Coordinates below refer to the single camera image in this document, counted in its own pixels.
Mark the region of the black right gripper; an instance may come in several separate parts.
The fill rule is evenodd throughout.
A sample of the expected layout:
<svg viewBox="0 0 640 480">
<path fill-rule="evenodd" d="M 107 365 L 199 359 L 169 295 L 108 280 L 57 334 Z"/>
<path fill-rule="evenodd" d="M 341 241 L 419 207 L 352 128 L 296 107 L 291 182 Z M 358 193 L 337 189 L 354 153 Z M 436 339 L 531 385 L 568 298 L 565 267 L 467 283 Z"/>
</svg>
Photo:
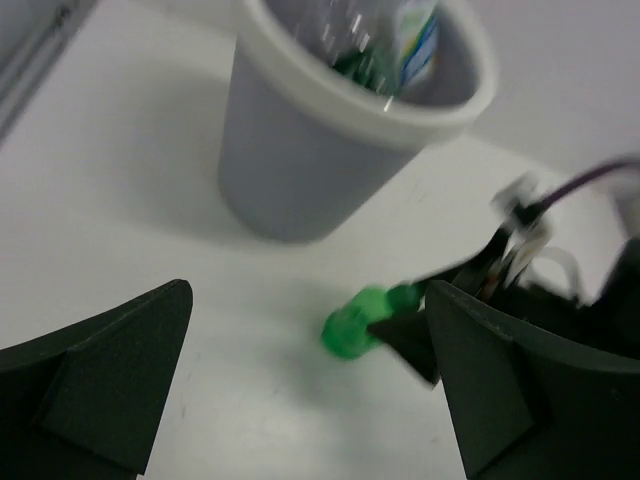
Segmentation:
<svg viewBox="0 0 640 480">
<path fill-rule="evenodd" d="M 557 246 L 542 249 L 515 267 L 506 243 L 493 239 L 455 264 L 449 283 L 464 306 L 497 333 L 555 357 L 639 357 L 639 242 L 628 241 L 604 283 L 589 295 L 574 255 Z M 368 325 L 433 389 L 441 379 L 424 310 L 395 314 Z"/>
</svg>

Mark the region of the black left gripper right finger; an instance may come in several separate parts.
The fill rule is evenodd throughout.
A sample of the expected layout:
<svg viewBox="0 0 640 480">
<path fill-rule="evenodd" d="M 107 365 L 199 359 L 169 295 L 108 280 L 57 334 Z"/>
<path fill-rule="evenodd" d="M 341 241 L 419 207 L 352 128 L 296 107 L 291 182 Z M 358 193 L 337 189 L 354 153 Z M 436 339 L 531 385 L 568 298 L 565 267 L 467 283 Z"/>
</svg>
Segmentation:
<svg viewBox="0 0 640 480">
<path fill-rule="evenodd" d="M 426 315 L 469 479 L 636 479 L 639 362 L 442 281 Z"/>
</svg>

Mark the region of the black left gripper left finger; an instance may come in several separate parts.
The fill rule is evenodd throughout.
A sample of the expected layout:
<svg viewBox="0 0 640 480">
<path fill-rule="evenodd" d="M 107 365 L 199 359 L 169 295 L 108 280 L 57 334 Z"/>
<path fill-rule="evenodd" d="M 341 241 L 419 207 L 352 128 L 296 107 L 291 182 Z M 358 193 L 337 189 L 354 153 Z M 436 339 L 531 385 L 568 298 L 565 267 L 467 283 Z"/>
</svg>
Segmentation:
<svg viewBox="0 0 640 480">
<path fill-rule="evenodd" d="M 145 473 L 193 307 L 172 280 L 1 352 L 4 479 Z"/>
</svg>

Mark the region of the green plastic bottle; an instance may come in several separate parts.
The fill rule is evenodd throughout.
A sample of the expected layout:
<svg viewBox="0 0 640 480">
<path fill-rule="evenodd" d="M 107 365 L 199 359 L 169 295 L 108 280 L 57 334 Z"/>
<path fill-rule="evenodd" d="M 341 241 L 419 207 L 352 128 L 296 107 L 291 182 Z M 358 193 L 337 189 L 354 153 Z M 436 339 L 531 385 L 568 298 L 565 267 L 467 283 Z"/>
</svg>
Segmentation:
<svg viewBox="0 0 640 480">
<path fill-rule="evenodd" d="M 357 359 L 379 344 L 368 332 L 371 324 L 397 314 L 417 312 L 424 295 L 425 287 L 420 283 L 400 283 L 389 288 L 367 286 L 327 317 L 321 342 L 339 359 Z"/>
</svg>

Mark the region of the clear bottle dark green label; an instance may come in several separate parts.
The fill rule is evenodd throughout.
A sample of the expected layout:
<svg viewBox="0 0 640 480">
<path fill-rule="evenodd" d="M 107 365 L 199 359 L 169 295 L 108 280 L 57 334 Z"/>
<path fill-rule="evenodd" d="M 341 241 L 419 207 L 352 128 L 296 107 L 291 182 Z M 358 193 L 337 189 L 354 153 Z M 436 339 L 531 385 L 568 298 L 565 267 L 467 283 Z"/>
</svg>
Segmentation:
<svg viewBox="0 0 640 480">
<path fill-rule="evenodd" d="M 395 70 L 378 49 L 350 50 L 339 56 L 331 68 L 342 77 L 378 96 L 392 97 L 397 90 Z"/>
</svg>

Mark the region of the clear bottle green white label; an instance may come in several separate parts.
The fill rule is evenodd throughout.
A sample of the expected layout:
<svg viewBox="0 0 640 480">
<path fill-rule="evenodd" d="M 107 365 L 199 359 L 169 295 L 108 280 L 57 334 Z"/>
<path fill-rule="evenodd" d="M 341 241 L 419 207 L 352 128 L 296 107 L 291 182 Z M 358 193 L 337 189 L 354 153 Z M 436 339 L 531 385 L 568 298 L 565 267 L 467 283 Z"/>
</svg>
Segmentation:
<svg viewBox="0 0 640 480">
<path fill-rule="evenodd" d="M 439 40 L 436 1 L 324 1 L 318 5 L 318 46 L 331 67 L 350 50 L 373 47 L 395 70 L 396 97 L 429 78 Z"/>
</svg>

